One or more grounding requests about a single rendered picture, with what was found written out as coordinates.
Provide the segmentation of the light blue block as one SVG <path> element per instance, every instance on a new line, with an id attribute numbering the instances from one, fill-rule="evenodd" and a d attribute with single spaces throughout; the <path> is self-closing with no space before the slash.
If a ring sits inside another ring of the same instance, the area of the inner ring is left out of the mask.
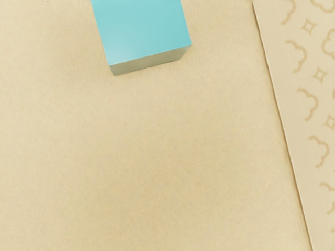
<path id="1" fill-rule="evenodd" d="M 192 45 L 181 0 L 91 0 L 91 4 L 114 75 L 179 60 Z"/>

